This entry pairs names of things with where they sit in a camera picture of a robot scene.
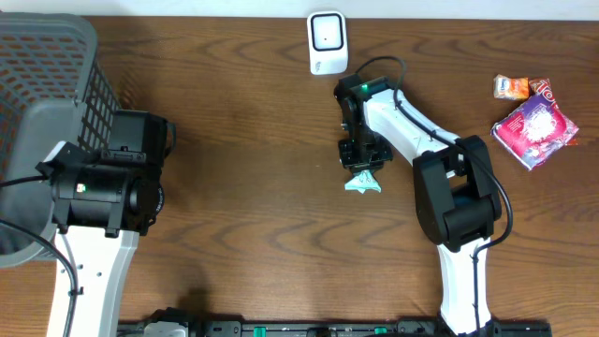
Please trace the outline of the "dark grey plastic basket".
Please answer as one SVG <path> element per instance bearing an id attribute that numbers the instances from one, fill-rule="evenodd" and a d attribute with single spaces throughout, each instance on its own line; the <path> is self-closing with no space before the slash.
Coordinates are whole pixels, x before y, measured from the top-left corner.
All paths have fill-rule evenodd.
<path id="1" fill-rule="evenodd" d="M 96 59 L 94 27 L 71 14 L 1 16 L 1 178 L 37 174 L 60 141 L 107 146 L 120 104 Z"/>

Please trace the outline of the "white barcode scanner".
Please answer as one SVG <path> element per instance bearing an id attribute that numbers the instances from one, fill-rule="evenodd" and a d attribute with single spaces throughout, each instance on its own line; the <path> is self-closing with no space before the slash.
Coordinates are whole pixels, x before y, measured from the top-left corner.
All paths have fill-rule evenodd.
<path id="1" fill-rule="evenodd" d="M 345 72 L 349 61 L 345 16 L 336 10 L 318 11 L 308 16 L 306 24 L 311 73 Z"/>

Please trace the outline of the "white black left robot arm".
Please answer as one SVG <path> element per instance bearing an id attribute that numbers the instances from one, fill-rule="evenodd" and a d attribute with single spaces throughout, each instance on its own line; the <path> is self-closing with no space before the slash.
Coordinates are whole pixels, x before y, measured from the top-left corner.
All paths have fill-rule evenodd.
<path id="1" fill-rule="evenodd" d="M 60 141 L 37 170 L 51 187 L 57 268 L 50 336 L 113 336 L 130 263 L 165 203 L 160 183 L 176 126 L 144 111 L 114 114 L 109 143 Z"/>

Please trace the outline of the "teal white snack packet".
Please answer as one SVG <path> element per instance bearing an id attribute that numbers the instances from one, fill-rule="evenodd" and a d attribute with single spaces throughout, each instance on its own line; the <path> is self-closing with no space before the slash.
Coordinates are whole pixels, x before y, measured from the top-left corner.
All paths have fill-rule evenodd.
<path id="1" fill-rule="evenodd" d="M 344 185 L 346 191 L 358 191 L 364 194 L 366 191 L 375 191 L 380 193 L 382 188 L 375 180 L 370 170 L 362 170 L 356 173 L 353 178 Z"/>

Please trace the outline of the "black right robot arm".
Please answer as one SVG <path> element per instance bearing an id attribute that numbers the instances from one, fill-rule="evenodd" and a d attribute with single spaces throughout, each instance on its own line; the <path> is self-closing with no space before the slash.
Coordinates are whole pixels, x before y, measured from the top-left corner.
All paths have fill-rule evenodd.
<path id="1" fill-rule="evenodd" d="M 363 81 L 352 74 L 339 80 L 333 94 L 348 133 L 339 143 L 345 169 L 354 176 L 371 173 L 394 153 L 412 167 L 416 217 L 441 263 L 438 332 L 491 335 L 486 250 L 502 211 L 485 142 L 437 126 L 386 77 Z"/>

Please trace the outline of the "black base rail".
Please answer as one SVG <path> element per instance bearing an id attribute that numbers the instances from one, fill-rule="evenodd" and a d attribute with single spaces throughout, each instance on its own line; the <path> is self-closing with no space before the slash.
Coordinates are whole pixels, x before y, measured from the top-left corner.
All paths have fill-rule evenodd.
<path id="1" fill-rule="evenodd" d="M 359 336 L 451 336 L 451 330 L 437 319 L 403 319 L 378 323 L 242 323 L 205 321 L 184 323 L 156 321 L 121 323 L 118 336 L 197 337 L 359 337 Z"/>

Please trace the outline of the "small orange snack packet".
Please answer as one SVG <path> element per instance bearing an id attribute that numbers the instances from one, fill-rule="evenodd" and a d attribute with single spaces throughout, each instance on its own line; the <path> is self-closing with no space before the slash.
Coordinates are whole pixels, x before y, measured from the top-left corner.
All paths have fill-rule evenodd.
<path id="1" fill-rule="evenodd" d="M 493 96 L 498 99 L 526 100 L 530 96 L 529 79 L 498 74 L 493 79 Z"/>

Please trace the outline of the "purple red noodle packet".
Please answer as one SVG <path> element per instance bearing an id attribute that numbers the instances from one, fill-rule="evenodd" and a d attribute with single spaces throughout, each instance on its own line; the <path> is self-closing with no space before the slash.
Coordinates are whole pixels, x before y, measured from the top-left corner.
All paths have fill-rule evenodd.
<path id="1" fill-rule="evenodd" d="M 566 146 L 577 132 L 577 125 L 561 112 L 557 103 L 543 95 L 531 96 L 490 131 L 529 171 Z"/>

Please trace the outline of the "red orange snack bag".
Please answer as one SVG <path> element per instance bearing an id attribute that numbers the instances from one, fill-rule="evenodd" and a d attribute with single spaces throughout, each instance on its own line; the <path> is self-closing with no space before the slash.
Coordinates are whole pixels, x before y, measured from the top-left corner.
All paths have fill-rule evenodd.
<path id="1" fill-rule="evenodd" d="M 549 78 L 539 78 L 529 81 L 529 86 L 535 95 L 543 96 L 554 109 L 554 111 L 562 117 L 565 122 L 566 130 L 563 132 L 563 138 L 565 139 L 566 146 L 577 145 L 576 133 L 578 132 L 578 126 L 572 122 L 565 114 L 562 113 L 560 106 L 558 105 L 556 98 L 551 87 Z"/>

